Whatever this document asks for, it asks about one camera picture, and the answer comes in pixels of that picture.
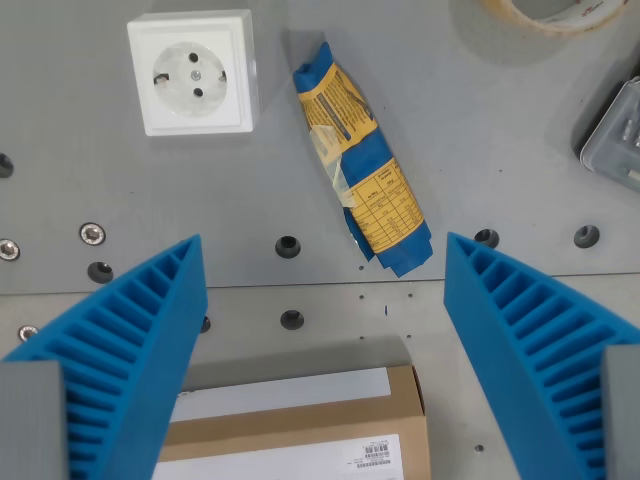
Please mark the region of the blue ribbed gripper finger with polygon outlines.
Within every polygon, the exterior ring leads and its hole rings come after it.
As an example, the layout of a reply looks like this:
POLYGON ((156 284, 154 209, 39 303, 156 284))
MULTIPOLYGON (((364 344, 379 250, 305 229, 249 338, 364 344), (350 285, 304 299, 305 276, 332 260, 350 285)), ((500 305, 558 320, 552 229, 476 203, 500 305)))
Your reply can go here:
POLYGON ((600 366, 639 330, 583 294, 456 233, 444 305, 523 479, 604 479, 600 366))
POLYGON ((194 235, 110 281, 5 356, 53 361, 73 479, 149 479, 208 308, 194 235))

